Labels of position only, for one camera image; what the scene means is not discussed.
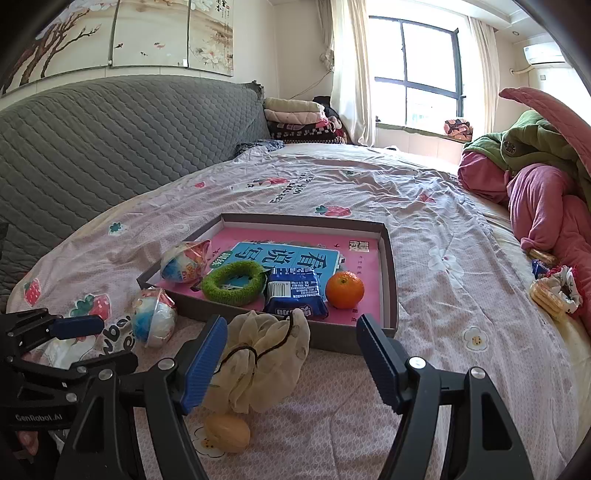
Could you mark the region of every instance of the tangerine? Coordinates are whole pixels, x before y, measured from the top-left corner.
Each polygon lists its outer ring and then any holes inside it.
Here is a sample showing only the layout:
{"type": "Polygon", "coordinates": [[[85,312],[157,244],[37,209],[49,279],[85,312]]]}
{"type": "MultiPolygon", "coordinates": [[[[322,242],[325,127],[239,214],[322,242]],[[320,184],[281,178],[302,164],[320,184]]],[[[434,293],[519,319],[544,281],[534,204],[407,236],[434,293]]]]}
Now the tangerine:
{"type": "Polygon", "coordinates": [[[326,282],[326,298],[337,309],[352,309],[363,298],[365,287],[353,272],[337,272],[326,282]]]}

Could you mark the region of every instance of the window sill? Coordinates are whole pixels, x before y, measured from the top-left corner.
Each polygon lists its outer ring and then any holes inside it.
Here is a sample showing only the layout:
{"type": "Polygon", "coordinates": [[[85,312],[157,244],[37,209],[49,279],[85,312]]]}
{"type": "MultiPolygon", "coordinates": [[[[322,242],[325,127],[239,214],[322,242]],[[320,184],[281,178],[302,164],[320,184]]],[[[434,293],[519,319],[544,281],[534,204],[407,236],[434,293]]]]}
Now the window sill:
{"type": "Polygon", "coordinates": [[[401,125],[390,125],[390,124],[385,124],[384,122],[376,122],[375,126],[376,126],[376,128],[380,128],[383,130],[402,130],[402,131],[409,133],[409,134],[419,134],[419,135],[424,135],[426,137],[444,138],[445,140],[450,140],[452,142],[457,142],[457,143],[467,143],[467,141],[465,141],[465,140],[457,140],[456,138],[448,137],[447,135],[436,134],[434,132],[428,132],[426,130],[420,130],[418,128],[402,127],[401,125]]]}

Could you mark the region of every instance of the person's hand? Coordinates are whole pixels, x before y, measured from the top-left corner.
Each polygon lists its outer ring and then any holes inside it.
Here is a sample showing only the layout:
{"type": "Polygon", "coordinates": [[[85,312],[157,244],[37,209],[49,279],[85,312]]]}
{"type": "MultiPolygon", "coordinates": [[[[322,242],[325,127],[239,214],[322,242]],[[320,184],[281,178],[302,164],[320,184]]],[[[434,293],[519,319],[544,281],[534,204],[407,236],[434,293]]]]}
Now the person's hand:
{"type": "Polygon", "coordinates": [[[37,432],[17,432],[18,441],[27,449],[29,454],[35,456],[39,450],[39,438],[37,432]]]}

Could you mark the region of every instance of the strawberry print bed sheet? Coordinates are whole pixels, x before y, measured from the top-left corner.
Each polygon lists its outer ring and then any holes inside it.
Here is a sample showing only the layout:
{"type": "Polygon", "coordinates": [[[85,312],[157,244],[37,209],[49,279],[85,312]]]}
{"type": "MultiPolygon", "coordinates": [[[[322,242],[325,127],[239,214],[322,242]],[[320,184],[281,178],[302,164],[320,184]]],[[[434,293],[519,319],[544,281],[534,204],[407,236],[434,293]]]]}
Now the strawberry print bed sheet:
{"type": "MultiPolygon", "coordinates": [[[[513,416],[535,478],[552,480],[576,449],[576,389],[564,342],[528,298],[457,180],[405,159],[348,145],[289,145],[273,153],[255,147],[101,214],[37,263],[14,289],[9,311],[34,304],[104,319],[101,335],[53,340],[32,352],[36,361],[67,368],[80,358],[128,349],[147,369],[202,326],[179,319],[158,350],[136,342],[129,326],[136,278],[189,231],[222,212],[383,222],[396,265],[397,338],[435,367],[485,368],[513,416]]],[[[399,423],[382,404],[363,358],[324,351],[310,352],[290,397],[267,413],[244,416],[252,440],[243,454],[208,445],[205,415],[196,408],[186,423],[212,480],[377,478],[399,423]]],[[[157,480],[144,412],[138,409],[136,418],[146,476],[157,480]]],[[[439,478],[448,422],[449,409],[442,408],[429,479],[439,478]]]]}

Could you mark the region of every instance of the beige scrunchie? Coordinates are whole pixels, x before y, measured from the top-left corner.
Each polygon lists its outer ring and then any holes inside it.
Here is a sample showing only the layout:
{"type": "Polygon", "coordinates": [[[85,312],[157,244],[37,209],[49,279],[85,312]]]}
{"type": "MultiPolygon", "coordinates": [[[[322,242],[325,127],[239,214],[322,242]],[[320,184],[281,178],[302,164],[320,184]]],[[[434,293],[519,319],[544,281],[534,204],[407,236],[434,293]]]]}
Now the beige scrunchie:
{"type": "Polygon", "coordinates": [[[202,405],[217,413],[268,410],[293,391],[309,346],[310,328],[300,309],[291,320],[254,310],[234,317],[202,405]]]}

